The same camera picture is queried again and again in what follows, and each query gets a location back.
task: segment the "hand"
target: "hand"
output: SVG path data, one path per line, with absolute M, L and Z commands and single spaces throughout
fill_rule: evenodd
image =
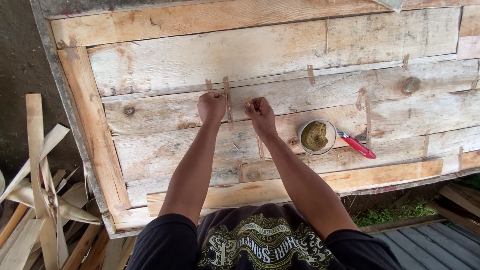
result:
M 275 114 L 266 98 L 255 98 L 253 105 L 245 103 L 245 114 L 252 120 L 253 129 L 261 141 L 278 136 L 275 128 Z
M 225 97 L 221 93 L 208 92 L 198 98 L 198 114 L 203 124 L 222 123 L 226 107 Z

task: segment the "black t-shirt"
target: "black t-shirt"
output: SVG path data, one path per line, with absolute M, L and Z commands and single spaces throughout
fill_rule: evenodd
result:
M 338 230 L 325 242 L 292 204 L 222 209 L 197 229 L 167 214 L 138 235 L 128 270 L 402 269 L 384 241 Z

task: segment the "corrugated metal sheet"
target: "corrugated metal sheet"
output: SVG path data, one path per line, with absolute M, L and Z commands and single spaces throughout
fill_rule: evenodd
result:
M 480 236 L 442 223 L 373 236 L 387 242 L 407 270 L 480 270 Z

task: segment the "red handle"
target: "red handle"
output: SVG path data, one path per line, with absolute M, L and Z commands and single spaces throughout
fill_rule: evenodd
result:
M 346 141 L 351 147 L 353 147 L 353 149 L 355 149 L 357 152 L 362 154 L 364 157 L 368 159 L 377 158 L 377 156 L 373 152 L 371 152 L 368 148 L 366 148 L 361 143 L 359 143 L 356 139 L 352 137 L 348 137 L 348 138 L 340 137 L 340 138 Z

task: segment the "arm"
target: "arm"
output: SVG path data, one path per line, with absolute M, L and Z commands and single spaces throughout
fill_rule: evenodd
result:
M 324 241 L 340 229 L 358 230 L 338 196 L 310 167 L 303 163 L 278 136 L 275 114 L 265 98 L 245 103 L 245 113 L 265 143 L 278 169 L 283 185 L 297 209 Z
M 167 195 L 158 216 L 176 213 L 198 223 L 212 177 L 216 135 L 225 115 L 225 97 L 209 92 L 198 99 L 203 125 L 172 175 Z

